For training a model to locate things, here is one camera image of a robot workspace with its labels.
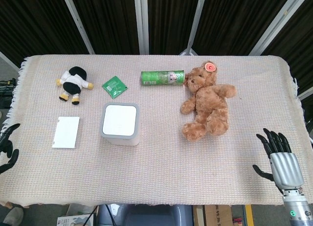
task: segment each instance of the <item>pringles can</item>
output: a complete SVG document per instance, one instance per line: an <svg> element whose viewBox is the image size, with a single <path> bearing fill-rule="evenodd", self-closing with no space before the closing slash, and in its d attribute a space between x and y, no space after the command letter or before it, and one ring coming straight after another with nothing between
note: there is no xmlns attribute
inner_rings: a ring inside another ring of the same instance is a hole
<svg viewBox="0 0 313 226"><path fill-rule="evenodd" d="M177 71L142 71L142 85L182 85L185 81L185 72Z"/></svg>

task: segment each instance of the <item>silver robot hand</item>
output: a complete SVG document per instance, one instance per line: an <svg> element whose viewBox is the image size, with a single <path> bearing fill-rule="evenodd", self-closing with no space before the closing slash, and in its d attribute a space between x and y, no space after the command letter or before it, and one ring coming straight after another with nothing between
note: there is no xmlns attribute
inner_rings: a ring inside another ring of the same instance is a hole
<svg viewBox="0 0 313 226"><path fill-rule="evenodd" d="M313 216L301 186L304 184L298 160L291 152L286 137L264 128L268 141L260 134L256 136L263 143L268 155L272 174L260 170L253 165L255 172L270 181L275 182L283 194L283 201L292 226L313 226Z"/></svg>

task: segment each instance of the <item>white fringe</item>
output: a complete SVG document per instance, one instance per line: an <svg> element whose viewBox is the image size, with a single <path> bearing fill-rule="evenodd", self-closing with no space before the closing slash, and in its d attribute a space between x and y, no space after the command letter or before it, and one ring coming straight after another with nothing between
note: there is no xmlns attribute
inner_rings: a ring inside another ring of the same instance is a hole
<svg viewBox="0 0 313 226"><path fill-rule="evenodd" d="M27 72L27 69L28 69L28 65L30 64L29 59L30 59L30 57L24 58L25 61L23 61L22 64L21 64L21 68L19 70L19 77L18 77L18 80L17 80L17 85L16 85L16 87L13 90L13 98L12 98L11 108L10 108L8 114L6 115L7 119L3 122L3 127L2 127L2 130L0 132L0 135L2 135L2 133L8 127L13 125L12 124L12 120L14 118L13 111L14 111L14 107L16 106L16 104L18 103L19 98L20 98L21 83L23 82L23 80L25 78L25 75L26 75L26 72Z"/></svg>
<svg viewBox="0 0 313 226"><path fill-rule="evenodd" d="M294 92L293 92L293 94L295 95L295 96L297 96L298 95L298 88L299 88L299 86L298 86L298 83L297 83L297 79L296 78L293 78L293 82L292 82L292 87L293 87L293 90L294 90Z"/></svg>

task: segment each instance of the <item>white card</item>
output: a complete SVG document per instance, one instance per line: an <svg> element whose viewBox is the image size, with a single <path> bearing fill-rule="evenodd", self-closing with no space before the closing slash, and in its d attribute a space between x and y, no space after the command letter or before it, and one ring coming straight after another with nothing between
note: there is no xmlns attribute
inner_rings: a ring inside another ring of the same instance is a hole
<svg viewBox="0 0 313 226"><path fill-rule="evenodd" d="M74 149L79 117L59 117L54 134L53 148Z"/></svg>

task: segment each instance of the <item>black curtain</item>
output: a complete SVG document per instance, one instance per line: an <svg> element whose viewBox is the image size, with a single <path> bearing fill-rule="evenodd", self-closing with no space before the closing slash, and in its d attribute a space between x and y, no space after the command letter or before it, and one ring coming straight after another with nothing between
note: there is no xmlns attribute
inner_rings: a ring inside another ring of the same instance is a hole
<svg viewBox="0 0 313 226"><path fill-rule="evenodd" d="M301 101L302 108L304 109L304 119L308 123L307 130L313 131L313 95Z"/></svg>
<svg viewBox="0 0 313 226"><path fill-rule="evenodd" d="M134 0L74 0L96 54L139 54Z"/></svg>
<svg viewBox="0 0 313 226"><path fill-rule="evenodd" d="M205 0L195 41L199 55L248 55L287 0Z"/></svg>
<svg viewBox="0 0 313 226"><path fill-rule="evenodd" d="M299 93L313 87L313 0L303 2L263 55L280 56L288 62Z"/></svg>
<svg viewBox="0 0 313 226"><path fill-rule="evenodd" d="M148 0L150 54L178 55L187 48L198 0Z"/></svg>
<svg viewBox="0 0 313 226"><path fill-rule="evenodd" d="M0 51L17 66L41 54L88 54L64 0L0 0Z"/></svg>

